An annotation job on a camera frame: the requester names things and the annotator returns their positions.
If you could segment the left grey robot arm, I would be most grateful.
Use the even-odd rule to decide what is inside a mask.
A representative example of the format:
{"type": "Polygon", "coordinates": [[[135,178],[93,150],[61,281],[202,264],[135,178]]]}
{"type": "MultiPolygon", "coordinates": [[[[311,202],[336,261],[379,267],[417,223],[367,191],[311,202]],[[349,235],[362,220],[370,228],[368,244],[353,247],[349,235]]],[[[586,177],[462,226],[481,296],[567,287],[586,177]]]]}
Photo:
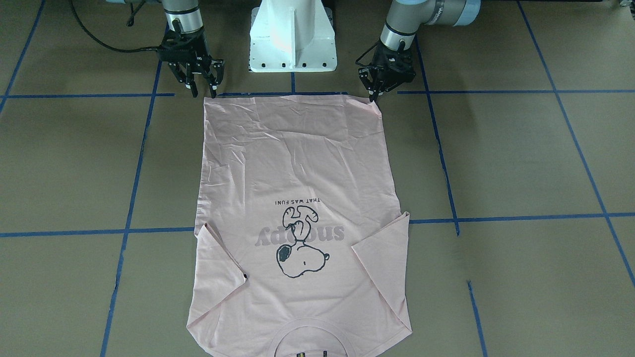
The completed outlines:
{"type": "Polygon", "coordinates": [[[480,8],[480,0],[393,0],[379,40],[356,59],[369,100],[413,81],[411,45],[420,25],[466,26],[480,8]]]}

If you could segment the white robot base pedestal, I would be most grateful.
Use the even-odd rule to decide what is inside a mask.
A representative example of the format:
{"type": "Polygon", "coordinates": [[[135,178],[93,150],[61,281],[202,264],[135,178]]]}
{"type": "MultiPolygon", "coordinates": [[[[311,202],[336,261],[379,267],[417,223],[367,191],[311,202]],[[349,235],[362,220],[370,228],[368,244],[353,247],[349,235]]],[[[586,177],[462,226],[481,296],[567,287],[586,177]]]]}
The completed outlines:
{"type": "Polygon", "coordinates": [[[335,30],[320,0],[263,0],[251,12],[252,72],[330,72],[335,30]]]}

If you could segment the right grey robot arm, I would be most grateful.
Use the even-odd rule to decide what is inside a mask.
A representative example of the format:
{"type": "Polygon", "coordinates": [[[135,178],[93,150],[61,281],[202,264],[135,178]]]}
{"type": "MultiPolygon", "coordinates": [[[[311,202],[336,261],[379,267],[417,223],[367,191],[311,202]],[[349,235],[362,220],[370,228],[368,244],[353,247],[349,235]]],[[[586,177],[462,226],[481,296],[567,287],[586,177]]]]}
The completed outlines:
{"type": "Polygon", "coordinates": [[[209,51],[197,0],[162,0],[169,29],[157,48],[160,61],[168,64],[179,83],[197,97],[194,75],[200,74],[209,85],[212,98],[224,77],[224,61],[209,51]]]}

